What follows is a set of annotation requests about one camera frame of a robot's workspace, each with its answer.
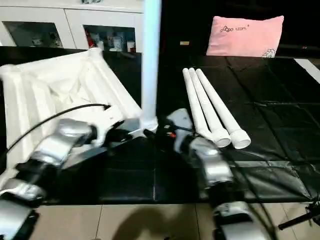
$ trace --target glass cabinet door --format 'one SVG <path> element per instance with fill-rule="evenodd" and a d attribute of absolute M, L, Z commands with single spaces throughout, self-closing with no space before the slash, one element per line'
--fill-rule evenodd
<path fill-rule="evenodd" d="M 142 13 L 73 9 L 65 13 L 77 49 L 142 52 Z"/>
<path fill-rule="evenodd" d="M 89 48 L 98 47 L 113 52 L 136 52 L 136 34 L 133 27 L 84 25 Z"/>
<path fill-rule="evenodd" d="M 63 47 L 52 22 L 3 21 L 3 24 L 17 47 Z"/>
<path fill-rule="evenodd" d="M 3 46 L 74 49 L 63 9 L 0 7 L 0 42 Z"/>

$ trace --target pink pillow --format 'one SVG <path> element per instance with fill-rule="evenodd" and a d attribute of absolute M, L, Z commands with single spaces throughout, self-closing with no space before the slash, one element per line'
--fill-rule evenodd
<path fill-rule="evenodd" d="M 213 18 L 207 55 L 274 58 L 284 16 L 267 20 Z"/>

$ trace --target white pvc pipe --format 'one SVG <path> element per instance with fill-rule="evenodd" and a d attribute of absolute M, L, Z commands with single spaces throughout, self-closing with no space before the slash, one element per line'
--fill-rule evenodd
<path fill-rule="evenodd" d="M 158 127 L 156 116 L 159 41 L 161 22 L 161 0 L 144 0 L 142 93 L 140 127 L 155 131 Z"/>
<path fill-rule="evenodd" d="M 205 116 L 202 112 L 197 93 L 192 82 L 190 72 L 187 68 L 182 70 L 185 87 L 189 98 L 194 127 L 197 133 L 203 135 L 207 139 L 213 141 L 212 133 L 209 131 Z"/>
<path fill-rule="evenodd" d="M 234 116 L 232 116 L 231 112 L 228 110 L 224 102 L 221 100 L 219 95 L 217 94 L 214 87 L 210 84 L 207 77 L 201 71 L 201 69 L 197 69 L 196 74 L 198 75 L 206 93 L 208 94 L 211 102 L 219 114 L 225 128 L 230 134 L 231 142 L 235 149 L 243 149 L 250 145 L 251 139 L 244 131 L 241 129 Z"/>
<path fill-rule="evenodd" d="M 217 145 L 218 148 L 223 148 L 228 146 L 231 143 L 231 139 L 228 131 L 222 126 L 214 107 L 212 106 L 204 87 L 201 85 L 201 82 L 196 74 L 194 68 L 189 68 L 191 79 L 200 101 L 200 105 L 204 112 L 206 122 L 209 125 L 209 128 L 212 133 L 213 142 Z"/>

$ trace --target tripod leg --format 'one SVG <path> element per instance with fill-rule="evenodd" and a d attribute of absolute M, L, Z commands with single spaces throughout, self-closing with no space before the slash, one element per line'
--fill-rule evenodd
<path fill-rule="evenodd" d="M 292 227 L 293 225 L 297 225 L 297 224 L 300 224 L 300 223 L 303 223 L 305 221 L 308 221 L 310 219 L 313 219 L 317 216 L 320 215 L 320 207 L 319 208 L 313 208 L 310 212 L 304 214 L 304 215 L 301 215 L 301 216 L 298 216 L 292 220 L 289 220 L 287 222 L 284 222 L 282 224 L 280 224 L 278 226 L 278 228 L 280 230 L 283 230 L 283 229 L 286 229 L 286 228 L 289 228 L 289 227 Z"/>

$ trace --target white pipe cap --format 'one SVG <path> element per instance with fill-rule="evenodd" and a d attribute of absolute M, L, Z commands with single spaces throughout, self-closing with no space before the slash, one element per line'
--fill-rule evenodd
<path fill-rule="evenodd" d="M 212 141 L 218 148 L 224 148 L 231 143 L 231 137 L 224 128 L 215 129 L 212 132 Z"/>
<path fill-rule="evenodd" d="M 230 138 L 235 149 L 244 149 L 251 143 L 249 135 L 242 129 L 232 132 Z"/>

